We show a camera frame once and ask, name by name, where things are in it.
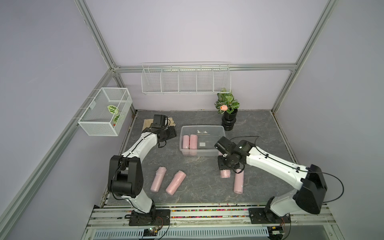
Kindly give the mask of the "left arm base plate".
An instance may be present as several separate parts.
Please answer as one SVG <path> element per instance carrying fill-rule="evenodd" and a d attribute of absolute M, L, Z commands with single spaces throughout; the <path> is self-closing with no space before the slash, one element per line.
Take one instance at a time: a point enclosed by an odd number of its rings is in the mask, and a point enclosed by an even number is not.
<path fill-rule="evenodd" d="M 169 226 L 170 214 L 170 210 L 155 210 L 146 214 L 132 211 L 129 226 Z"/>

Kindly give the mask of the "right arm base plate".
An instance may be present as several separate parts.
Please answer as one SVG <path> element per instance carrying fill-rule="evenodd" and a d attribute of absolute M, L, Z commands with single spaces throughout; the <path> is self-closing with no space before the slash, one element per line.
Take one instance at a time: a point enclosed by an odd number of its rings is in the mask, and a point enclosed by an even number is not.
<path fill-rule="evenodd" d="M 288 215 L 279 217 L 272 211 L 267 211 L 262 208 L 249 208 L 249 218 L 251 224 L 274 224 L 281 226 L 283 224 L 291 223 L 291 217 Z"/>

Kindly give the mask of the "clear plastic storage box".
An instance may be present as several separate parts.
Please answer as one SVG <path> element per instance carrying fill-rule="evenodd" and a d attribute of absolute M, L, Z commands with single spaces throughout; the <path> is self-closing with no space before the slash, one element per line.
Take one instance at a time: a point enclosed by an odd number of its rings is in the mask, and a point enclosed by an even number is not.
<path fill-rule="evenodd" d="M 215 143 L 221 138 L 225 137 L 225 130 L 223 126 L 213 125 L 192 125 L 182 126 L 180 131 L 179 150 L 182 152 L 182 141 L 184 135 L 197 135 L 198 136 L 198 150 L 196 157 L 217 157 L 220 155 L 219 151 L 215 148 Z"/>

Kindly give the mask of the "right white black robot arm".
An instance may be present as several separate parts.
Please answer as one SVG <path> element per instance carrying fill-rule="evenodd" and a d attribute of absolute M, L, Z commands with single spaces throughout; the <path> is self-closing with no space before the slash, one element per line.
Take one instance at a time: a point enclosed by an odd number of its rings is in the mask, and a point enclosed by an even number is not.
<path fill-rule="evenodd" d="M 271 197 L 264 208 L 264 215 L 269 222 L 296 211 L 305 211 L 318 215 L 328 187 L 322 170 L 311 165 L 298 165 L 274 156 L 256 144 L 241 140 L 234 143 L 222 137 L 215 143 L 215 148 L 222 154 L 218 157 L 220 167 L 235 170 L 245 166 L 259 168 L 285 181 L 294 189 L 279 197 Z"/>

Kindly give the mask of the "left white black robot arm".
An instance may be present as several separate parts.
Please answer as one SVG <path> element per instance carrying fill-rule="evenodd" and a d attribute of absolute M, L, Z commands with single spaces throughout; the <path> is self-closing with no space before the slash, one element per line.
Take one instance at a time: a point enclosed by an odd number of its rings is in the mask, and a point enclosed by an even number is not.
<path fill-rule="evenodd" d="M 143 190 L 144 174 L 142 162 L 153 147 L 177 136 L 174 126 L 166 128 L 146 128 L 139 139 L 121 155 L 110 159 L 108 192 L 118 201 L 127 201 L 134 213 L 153 216 L 155 204 Z"/>

